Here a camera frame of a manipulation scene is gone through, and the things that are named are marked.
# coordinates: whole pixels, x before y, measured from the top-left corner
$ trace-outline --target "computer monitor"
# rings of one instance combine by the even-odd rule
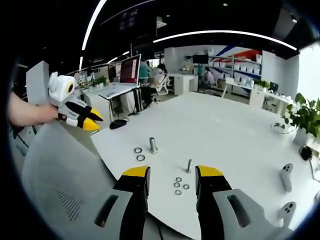
[[[194,64],[208,64],[209,57],[208,55],[193,55],[192,62]]]
[[[273,92],[275,93],[275,92],[277,92],[278,91],[278,88],[279,88],[279,85],[278,84],[276,84],[276,83],[274,83],[274,82],[270,82],[270,88],[269,88],[269,90],[273,90]]]
[[[108,65],[108,75],[109,75],[109,80],[112,83],[114,81],[114,78],[117,76],[115,64]]]
[[[141,54],[132,56],[121,63],[121,84],[138,84]]]
[[[121,76],[121,64],[122,64],[121,62],[117,62],[115,64],[115,74],[117,78],[120,78]]]

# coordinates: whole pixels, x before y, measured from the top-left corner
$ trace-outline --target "ceiling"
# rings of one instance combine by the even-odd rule
[[[138,46],[142,54],[148,55],[168,47],[208,44],[266,50],[285,59],[299,53],[266,39],[230,33],[206,33],[152,42],[171,35],[203,30],[250,32],[276,38],[298,49],[317,38],[319,40],[319,28],[311,25],[318,21],[314,8],[297,0],[107,0],[82,51],[90,19],[99,2],[14,2],[14,17],[10,19],[12,24],[8,28],[9,34],[14,36],[13,51],[19,56],[18,62],[27,66],[25,70],[28,70],[45,60],[51,72],[66,74],[79,69],[81,56],[83,68],[94,65],[93,62],[98,59],[101,60],[99,64],[105,63],[128,51],[130,43],[133,43],[133,48]],[[130,24],[130,17],[118,13],[136,14],[136,10],[136,25],[126,27]],[[298,19],[298,23],[292,22],[290,13]],[[162,17],[167,25],[156,30],[156,17]]]

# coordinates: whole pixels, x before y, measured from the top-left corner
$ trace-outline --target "green plant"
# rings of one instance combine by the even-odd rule
[[[269,86],[270,86],[270,83],[268,81],[259,80],[259,79],[255,79],[254,84],[257,84],[257,85],[261,86],[262,88],[269,88]]]
[[[101,83],[106,83],[106,80],[107,80],[107,78],[105,76],[101,76],[93,81],[94,81],[94,84],[101,84]]]
[[[289,104],[286,109],[288,110],[289,117],[282,116],[287,125],[295,126],[300,129],[305,129],[305,132],[312,134],[315,138],[320,138],[320,99],[317,101],[307,101],[305,97],[298,93],[295,96],[295,102],[298,104],[298,110],[293,112],[293,105]],[[285,125],[276,123],[275,127],[285,128]]]

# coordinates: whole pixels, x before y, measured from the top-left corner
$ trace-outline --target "curved led light strip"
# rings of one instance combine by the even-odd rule
[[[79,63],[79,71],[81,70],[81,68],[82,68],[82,61],[84,60],[84,57],[83,56],[81,56],[80,57],[80,63]]]
[[[110,61],[108,61],[108,64],[112,63],[114,60],[117,60],[117,59],[118,59],[118,57],[115,57],[115,58],[111,59]]]
[[[297,50],[296,47],[291,46],[283,41],[279,41],[277,39],[274,39],[272,37],[268,37],[268,36],[264,36],[264,35],[260,35],[260,34],[256,34],[256,33],[251,33],[251,32],[246,32],[246,31],[232,31],[232,30],[206,30],[206,31],[192,31],[192,32],[186,32],[186,33],[181,33],[181,34],[177,34],[177,35],[172,35],[172,36],[167,36],[164,38],[160,38],[157,40],[154,40],[153,43],[158,43],[164,40],[168,40],[168,39],[174,39],[174,38],[178,38],[178,37],[183,37],[183,36],[188,36],[188,35],[195,35],[195,34],[215,34],[215,33],[224,33],[224,34],[243,34],[243,35],[249,35],[249,36],[254,36],[254,37],[258,37],[258,38],[263,38],[263,39],[267,39],[273,42],[276,42],[278,44],[282,44],[290,49],[293,50]]]
[[[92,14],[91,20],[89,22],[88,28],[87,28],[85,36],[84,36],[84,40],[83,40],[83,44],[82,44],[82,51],[86,49],[86,45],[87,45],[88,38],[89,38],[90,32],[92,30],[92,27],[94,26],[94,23],[99,15],[102,7],[105,5],[106,1],[107,0],[100,0],[100,2],[96,6],[96,8]]]

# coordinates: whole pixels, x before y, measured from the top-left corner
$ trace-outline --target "screw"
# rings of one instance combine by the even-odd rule
[[[189,162],[188,162],[188,168],[186,169],[186,171],[187,171],[188,173],[190,173],[190,172],[191,172],[191,162],[192,162],[192,160],[191,160],[191,159],[189,159]]]
[[[155,154],[158,152],[158,148],[156,147],[156,141],[154,137],[150,137],[149,138],[149,142],[150,142],[150,151],[152,154]]]

